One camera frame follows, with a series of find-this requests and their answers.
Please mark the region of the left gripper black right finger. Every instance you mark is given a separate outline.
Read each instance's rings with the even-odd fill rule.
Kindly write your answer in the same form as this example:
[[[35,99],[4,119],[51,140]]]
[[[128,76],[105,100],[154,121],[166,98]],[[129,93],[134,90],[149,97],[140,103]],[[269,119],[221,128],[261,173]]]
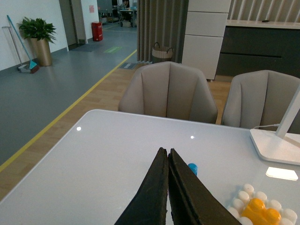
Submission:
[[[168,155],[169,199],[175,225],[239,225],[175,149]]]

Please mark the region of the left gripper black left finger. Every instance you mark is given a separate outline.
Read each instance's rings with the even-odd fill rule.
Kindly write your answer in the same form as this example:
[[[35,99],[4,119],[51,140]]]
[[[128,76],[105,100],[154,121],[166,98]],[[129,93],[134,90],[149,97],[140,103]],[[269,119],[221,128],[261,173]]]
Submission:
[[[168,172],[167,151],[159,148],[137,193],[115,223],[117,225],[165,225]]]

